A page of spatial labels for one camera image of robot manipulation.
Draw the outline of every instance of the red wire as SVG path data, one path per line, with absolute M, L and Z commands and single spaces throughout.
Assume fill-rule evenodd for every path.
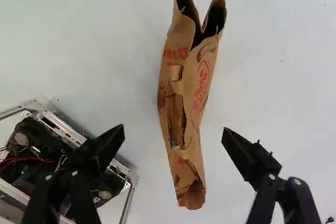
M 11 165 L 12 163 L 15 163 L 17 161 L 24 161 L 24 160 L 37 160 L 37 161 L 41 161 L 41 162 L 45 162 L 45 163 L 54 163 L 54 161 L 47 161 L 47 160 L 43 160 L 40 158 L 36 158 L 36 157 L 29 157 L 29 158 L 20 158 L 20 157 L 11 157 L 8 159 L 3 160 L 0 164 L 2 164 L 3 162 L 7 161 L 7 160 L 12 160 L 9 163 L 6 163 L 1 169 L 0 169 L 0 173 L 2 173 L 9 165 Z

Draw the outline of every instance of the red logo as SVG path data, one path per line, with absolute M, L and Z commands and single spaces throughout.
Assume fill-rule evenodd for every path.
M 205 60 L 202 60 L 197 70 L 197 89 L 194 91 L 194 102 L 190 111 L 190 118 L 194 128 L 197 128 L 196 119 L 201 112 L 206 100 L 209 86 L 210 69 Z

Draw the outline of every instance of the bolt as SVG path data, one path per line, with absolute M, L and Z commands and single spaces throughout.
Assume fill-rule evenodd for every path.
M 301 181 L 298 180 L 297 178 L 294 179 L 294 182 L 295 182 L 296 184 L 298 184 L 298 185 L 301 185 Z

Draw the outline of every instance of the white backdrop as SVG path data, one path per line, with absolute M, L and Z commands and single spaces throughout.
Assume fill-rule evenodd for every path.
M 211 0 L 194 1 L 204 18 Z M 336 0 L 226 2 L 198 211 L 177 206 L 156 110 L 173 0 L 0 0 L 0 107 L 44 97 L 93 135 L 124 123 L 120 154 L 140 176 L 128 223 L 244 223 L 254 191 L 220 144 L 223 126 L 261 139 L 282 177 L 306 180 L 325 220 L 336 205 Z

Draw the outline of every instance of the brown paper bag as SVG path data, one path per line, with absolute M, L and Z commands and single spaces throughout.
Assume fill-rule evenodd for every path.
M 200 123 L 226 19 L 224 0 L 213 0 L 202 27 L 193 0 L 175 0 L 163 50 L 157 107 L 180 206 L 201 208 L 205 177 Z

